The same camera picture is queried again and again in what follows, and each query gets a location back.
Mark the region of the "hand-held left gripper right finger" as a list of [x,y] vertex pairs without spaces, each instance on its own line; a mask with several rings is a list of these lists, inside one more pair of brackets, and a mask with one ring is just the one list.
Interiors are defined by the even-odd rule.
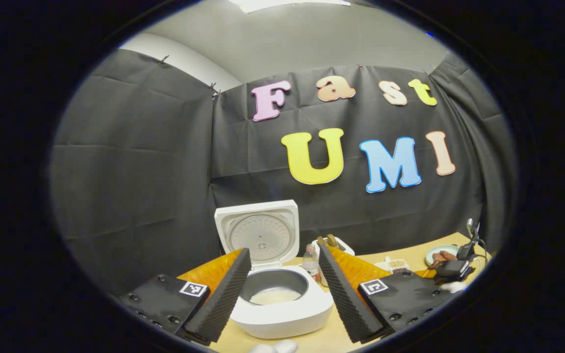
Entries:
[[452,297],[432,278],[411,270],[391,273],[327,244],[320,245],[319,264],[354,343],[412,326]]

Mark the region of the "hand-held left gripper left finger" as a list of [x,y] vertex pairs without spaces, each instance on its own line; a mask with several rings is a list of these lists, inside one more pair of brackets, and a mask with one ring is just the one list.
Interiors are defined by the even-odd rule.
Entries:
[[157,274],[117,299],[157,329],[209,346],[226,327],[251,267],[249,249],[241,248],[179,276]]

